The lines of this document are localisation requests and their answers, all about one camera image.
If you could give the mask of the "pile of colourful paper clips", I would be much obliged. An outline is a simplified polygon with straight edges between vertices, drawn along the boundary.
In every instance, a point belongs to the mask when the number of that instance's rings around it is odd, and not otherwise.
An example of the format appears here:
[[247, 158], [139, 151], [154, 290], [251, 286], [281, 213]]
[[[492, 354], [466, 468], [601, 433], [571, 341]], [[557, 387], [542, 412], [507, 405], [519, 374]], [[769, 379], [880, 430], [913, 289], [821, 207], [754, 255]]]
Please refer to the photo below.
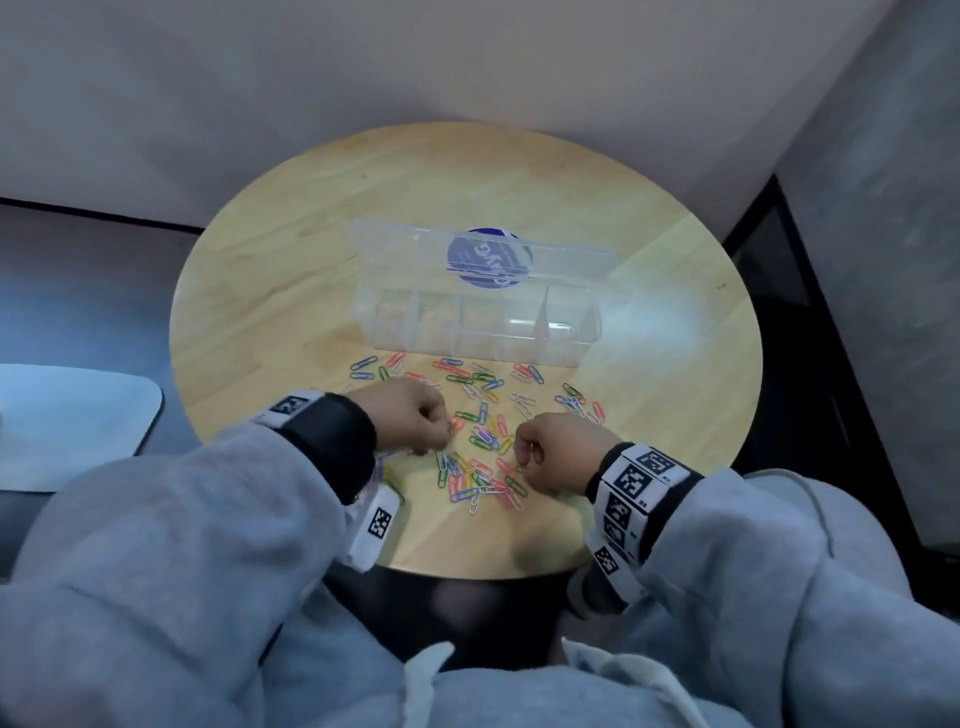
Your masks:
[[450, 503], [467, 503], [471, 514], [483, 496], [522, 511], [529, 491], [522, 483], [523, 467], [514, 459], [513, 414], [530, 420], [548, 400], [546, 394], [518, 391], [517, 385], [545, 386], [545, 372], [545, 367], [528, 363], [498, 365], [449, 355], [429, 359], [397, 350], [351, 362], [347, 369], [350, 383], [343, 393], [361, 384], [397, 378], [438, 392], [450, 385], [449, 441], [435, 456], [437, 488], [447, 492]]

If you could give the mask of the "person's right forearm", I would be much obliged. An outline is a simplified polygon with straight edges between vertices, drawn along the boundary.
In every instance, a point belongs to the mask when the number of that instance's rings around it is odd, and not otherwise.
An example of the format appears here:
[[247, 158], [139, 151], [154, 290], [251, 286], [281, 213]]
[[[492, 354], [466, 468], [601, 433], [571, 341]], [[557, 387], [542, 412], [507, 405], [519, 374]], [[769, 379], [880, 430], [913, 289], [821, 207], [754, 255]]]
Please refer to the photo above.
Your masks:
[[616, 651], [705, 684], [908, 662], [914, 603], [881, 522], [856, 498], [785, 469], [723, 469], [696, 485], [639, 571]]

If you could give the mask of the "person's right hand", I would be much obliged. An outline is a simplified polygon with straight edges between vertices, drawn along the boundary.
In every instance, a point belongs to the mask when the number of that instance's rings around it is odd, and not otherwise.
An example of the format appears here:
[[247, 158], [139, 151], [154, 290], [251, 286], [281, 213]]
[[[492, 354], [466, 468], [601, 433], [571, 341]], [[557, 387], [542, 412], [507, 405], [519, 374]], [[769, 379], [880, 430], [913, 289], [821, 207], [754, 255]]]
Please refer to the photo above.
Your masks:
[[598, 473], [609, 454], [622, 452], [629, 443], [604, 426], [572, 413], [545, 413], [541, 442], [546, 452], [543, 480], [523, 480], [535, 491], [561, 493], [591, 500]]

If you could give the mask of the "white rounded chair seat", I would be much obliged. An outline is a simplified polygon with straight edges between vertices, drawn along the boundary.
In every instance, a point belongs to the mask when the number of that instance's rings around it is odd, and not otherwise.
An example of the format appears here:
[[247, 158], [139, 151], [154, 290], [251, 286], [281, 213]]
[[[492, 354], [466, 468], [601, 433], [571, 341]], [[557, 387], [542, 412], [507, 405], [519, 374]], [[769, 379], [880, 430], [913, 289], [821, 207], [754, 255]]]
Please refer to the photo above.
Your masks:
[[52, 494], [137, 455], [162, 407], [138, 375], [0, 363], [0, 493]]

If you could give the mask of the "grey hoodie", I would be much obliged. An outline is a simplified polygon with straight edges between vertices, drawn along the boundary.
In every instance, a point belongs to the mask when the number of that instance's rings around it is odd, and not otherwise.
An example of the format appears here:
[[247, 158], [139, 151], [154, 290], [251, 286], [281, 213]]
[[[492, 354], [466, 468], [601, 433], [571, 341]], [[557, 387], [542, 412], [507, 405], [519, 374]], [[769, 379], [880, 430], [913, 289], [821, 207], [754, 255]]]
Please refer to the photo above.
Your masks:
[[[232, 599], [187, 651], [155, 620], [92, 593], [0, 589], [0, 714], [18, 728], [960, 728], [960, 625], [826, 562], [761, 600], [666, 589], [672, 657], [703, 657], [686, 687], [664, 661], [569, 642], [570, 666], [440, 672], [452, 647], [407, 663], [324, 588], [286, 614], [262, 668]], [[704, 689], [703, 697], [693, 687]]]

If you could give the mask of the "clear plastic compartment box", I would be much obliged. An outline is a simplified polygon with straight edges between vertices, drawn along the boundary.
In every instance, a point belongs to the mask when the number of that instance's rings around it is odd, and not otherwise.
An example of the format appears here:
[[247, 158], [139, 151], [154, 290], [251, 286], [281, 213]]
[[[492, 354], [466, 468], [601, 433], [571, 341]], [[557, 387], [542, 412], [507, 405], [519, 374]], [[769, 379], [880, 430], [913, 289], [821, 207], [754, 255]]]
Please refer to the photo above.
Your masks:
[[411, 354], [574, 368], [601, 340], [615, 249], [490, 228], [357, 220], [353, 316], [366, 343]]

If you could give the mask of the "person's left forearm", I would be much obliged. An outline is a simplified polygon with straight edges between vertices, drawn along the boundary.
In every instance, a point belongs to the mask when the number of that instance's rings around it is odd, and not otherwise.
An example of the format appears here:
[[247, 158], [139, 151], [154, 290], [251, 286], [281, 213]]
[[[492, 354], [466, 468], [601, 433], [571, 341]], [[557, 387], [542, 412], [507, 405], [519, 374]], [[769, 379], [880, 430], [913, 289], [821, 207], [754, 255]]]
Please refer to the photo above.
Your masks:
[[378, 431], [342, 394], [287, 396], [179, 457], [93, 467], [52, 496], [9, 589], [84, 598], [151, 624], [239, 609], [279, 622], [345, 547]]

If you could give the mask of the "white marker wrist band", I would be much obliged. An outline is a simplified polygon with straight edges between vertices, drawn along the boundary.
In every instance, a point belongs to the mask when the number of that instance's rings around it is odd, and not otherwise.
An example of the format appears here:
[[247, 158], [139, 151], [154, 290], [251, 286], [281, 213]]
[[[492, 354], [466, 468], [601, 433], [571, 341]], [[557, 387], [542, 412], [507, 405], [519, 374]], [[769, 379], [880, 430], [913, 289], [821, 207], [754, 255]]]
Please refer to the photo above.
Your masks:
[[294, 390], [250, 421], [283, 436], [332, 486], [345, 518], [337, 561], [359, 574], [369, 571], [403, 504], [383, 476], [369, 417], [343, 394]]
[[587, 484], [593, 523], [584, 534], [590, 556], [567, 583], [567, 602], [580, 620], [621, 614], [642, 601], [640, 570], [672, 515], [705, 480], [645, 443], [620, 443]]

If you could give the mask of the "person's left hand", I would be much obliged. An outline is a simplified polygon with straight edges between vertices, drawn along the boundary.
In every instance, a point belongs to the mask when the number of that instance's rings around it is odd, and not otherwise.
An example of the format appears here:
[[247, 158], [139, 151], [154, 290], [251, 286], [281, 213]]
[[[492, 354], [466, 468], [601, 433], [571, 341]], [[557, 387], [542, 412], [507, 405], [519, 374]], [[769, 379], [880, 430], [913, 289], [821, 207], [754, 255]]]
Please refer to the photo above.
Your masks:
[[438, 390], [408, 378], [380, 381], [346, 394], [366, 414], [376, 435], [376, 451], [416, 453], [417, 405], [423, 396], [442, 396]]

